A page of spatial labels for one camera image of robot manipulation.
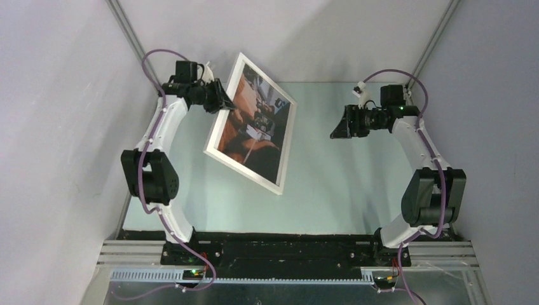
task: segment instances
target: red wire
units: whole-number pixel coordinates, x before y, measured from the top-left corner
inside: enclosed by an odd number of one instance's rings
[[[206,255],[206,252],[202,252],[201,255],[205,258],[205,259],[208,259],[208,255]],[[206,264],[206,266],[204,267],[204,272],[206,272],[208,270],[208,264]]]

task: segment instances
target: picture frame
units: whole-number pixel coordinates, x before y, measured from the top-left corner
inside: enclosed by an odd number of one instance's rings
[[[281,195],[296,101],[243,53],[232,69],[226,93],[237,109],[218,113],[204,153]]]

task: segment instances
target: photograph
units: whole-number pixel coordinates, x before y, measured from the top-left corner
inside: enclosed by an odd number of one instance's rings
[[[282,194],[296,102],[242,53],[227,94],[236,109],[219,113],[205,153]]]

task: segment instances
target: printed photo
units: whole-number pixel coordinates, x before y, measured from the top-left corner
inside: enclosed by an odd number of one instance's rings
[[[243,54],[228,89],[237,109],[219,114],[206,153],[282,194],[296,103]]]

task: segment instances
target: cable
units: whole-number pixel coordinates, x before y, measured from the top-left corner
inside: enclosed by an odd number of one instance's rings
[[[135,297],[120,297],[119,295],[116,295],[116,293],[114,293],[114,291],[112,290],[111,291],[111,294],[117,298],[118,300],[120,301],[134,301],[134,300],[138,300],[138,299],[141,299],[143,297],[147,297],[149,296],[150,294],[154,293],[154,292],[157,292],[161,289],[166,289],[166,288],[172,288],[172,287],[176,287],[177,284],[166,284],[166,285],[162,285],[162,286],[159,286],[159,287],[156,287],[150,291],[147,291],[147,292],[144,292],[143,294],[140,294],[140,295],[137,295]]]
[[[374,289],[374,290],[376,290],[378,293],[382,293],[382,292],[384,292],[384,293],[385,293],[385,292],[395,292],[395,291],[406,291],[406,289],[403,289],[403,288],[380,289],[380,288],[378,288],[376,285],[375,285],[375,286],[371,286],[371,288]],[[423,305],[426,305],[425,300],[423,300],[423,298],[420,297],[419,294],[417,294],[417,293],[415,293],[415,292],[413,292],[413,291],[411,291],[411,292],[412,292],[412,294],[413,294],[416,298],[418,298],[418,300],[421,301],[421,303],[423,303]]]
[[[198,78],[199,81],[203,81],[202,77],[204,76],[204,72],[206,72],[206,67],[204,67],[203,64],[198,64],[202,68],[202,73],[200,74],[200,78]]]
[[[412,235],[410,238],[405,240],[399,246],[399,254],[398,254],[398,257],[397,257],[399,264],[398,264],[397,267],[399,268],[400,277],[402,277],[402,282],[404,283],[404,287],[406,288],[406,291],[408,292],[408,295],[410,295],[410,298],[414,301],[414,304],[417,304],[417,302],[415,301],[415,299],[413,297],[413,292],[408,287],[408,284],[406,283],[406,279],[404,277],[404,273],[402,272],[402,263],[401,263],[401,259],[400,259],[400,254],[402,253],[402,248],[404,247],[404,245],[412,242],[413,240],[415,240],[419,235],[421,235],[421,233],[424,233],[427,236],[429,236],[431,238],[435,238],[435,239],[438,238],[440,236],[440,234],[442,233],[442,227],[444,226],[444,219],[446,217],[446,191],[447,191],[446,190],[446,178],[445,178],[445,175],[444,175],[444,170],[442,169],[442,165],[440,164],[440,161],[438,160],[439,156],[437,156],[434,153],[434,149],[432,148],[430,143],[427,141],[426,136],[423,133],[423,130],[421,130],[421,128],[420,128],[421,119],[422,119],[422,117],[423,117],[423,115],[424,115],[424,113],[426,111],[427,106],[428,106],[428,92],[427,92],[427,90],[425,88],[425,85],[416,76],[413,76],[412,74],[410,74],[410,73],[408,73],[406,71],[402,71],[402,70],[398,70],[398,69],[383,69],[383,70],[380,70],[378,72],[375,72],[375,73],[371,74],[369,77],[365,78],[365,80],[363,80],[363,82],[366,83],[370,79],[372,79],[374,76],[377,76],[378,74],[381,74],[381,73],[384,73],[384,72],[396,72],[396,73],[406,75],[406,76],[410,77],[411,79],[415,80],[415,82],[423,90],[423,94],[425,95],[425,104],[423,105],[423,108],[421,109],[421,111],[420,111],[420,113],[418,115],[418,118],[416,120],[416,131],[419,134],[420,138],[422,139],[423,143],[425,144],[425,146],[426,146],[426,148],[428,150],[428,153],[430,154],[430,157],[432,158],[432,160],[434,162],[434,165],[438,169],[438,174],[440,176],[440,183],[442,184],[441,203],[440,203],[440,219],[438,221],[438,228],[436,229],[436,233],[431,234],[427,230],[422,229],[421,232],[416,232],[414,235]]]
[[[378,106],[376,105],[376,103],[373,101],[373,100],[368,100],[367,102],[365,102],[365,104],[363,105],[364,108],[367,108],[367,104],[368,103],[372,103],[374,105],[374,108],[378,108]]]
[[[137,169],[137,178],[138,178],[138,183],[139,183],[139,199],[140,199],[140,202],[142,203],[142,209],[144,210],[144,212],[146,214],[149,215],[149,214],[152,214],[153,212],[157,212],[159,214],[159,219],[163,223],[163,226],[165,227],[165,230],[167,230],[169,235],[172,236],[172,238],[180,246],[182,246],[184,249],[186,249],[189,253],[193,254],[194,256],[199,258],[201,261],[203,261],[207,266],[209,266],[209,268],[212,270],[212,279],[210,280],[208,285],[205,285],[205,286],[202,286],[202,287],[196,286],[196,287],[193,287],[193,288],[189,288],[189,287],[181,286],[179,284],[166,284],[166,285],[154,288],[154,289],[152,289],[152,290],[150,290],[150,291],[148,291],[148,292],[146,292],[144,294],[138,295],[136,297],[129,297],[129,298],[122,298],[122,297],[114,294],[114,292],[113,292],[113,295],[115,296],[115,298],[117,298],[119,300],[122,300],[122,301],[131,301],[131,300],[140,299],[140,298],[143,298],[143,297],[145,297],[145,296],[147,296],[149,294],[152,294],[152,293],[154,293],[156,291],[159,291],[161,289],[172,288],[172,287],[181,288],[183,291],[200,291],[200,290],[206,289],[209,286],[211,286],[215,282],[215,280],[217,279],[217,273],[215,272],[214,265],[208,259],[204,258],[204,256],[196,253],[196,251],[189,248],[189,246],[187,246],[180,238],[178,238],[176,236],[176,234],[174,234],[174,232],[172,231],[170,226],[167,224],[164,216],[162,215],[161,208],[160,207],[154,207],[151,210],[148,210],[148,207],[146,206],[146,198],[144,197],[144,186],[143,186],[143,180],[142,180],[142,168],[144,167],[144,158],[146,157],[146,153],[148,152],[148,148],[150,146],[151,139],[155,135],[157,127],[159,126],[159,123],[161,123],[161,120],[163,119],[164,110],[167,108],[167,95],[165,94],[165,91],[159,85],[159,83],[158,83],[159,80],[158,79],[153,79],[151,77],[151,75],[150,75],[150,73],[149,73],[149,71],[148,71],[148,69],[146,67],[146,60],[147,60],[148,56],[152,55],[153,53],[157,53],[157,52],[171,53],[171,54],[177,55],[178,57],[183,58],[184,60],[188,60],[184,55],[181,55],[180,53],[177,53],[177,52],[172,51],[172,50],[167,50],[167,49],[151,50],[148,53],[146,53],[144,55],[144,57],[142,57],[142,70],[144,71],[144,74],[146,75],[148,80],[152,83],[152,85],[159,91],[159,93],[163,97],[163,105],[162,105],[161,111],[159,112],[159,115],[158,115],[158,117],[157,117],[157,119],[155,121],[155,124],[153,125],[152,129],[150,130],[150,133],[148,135],[146,143],[144,144],[144,147],[142,148],[142,152],[140,154],[139,166],[138,166],[138,169]]]

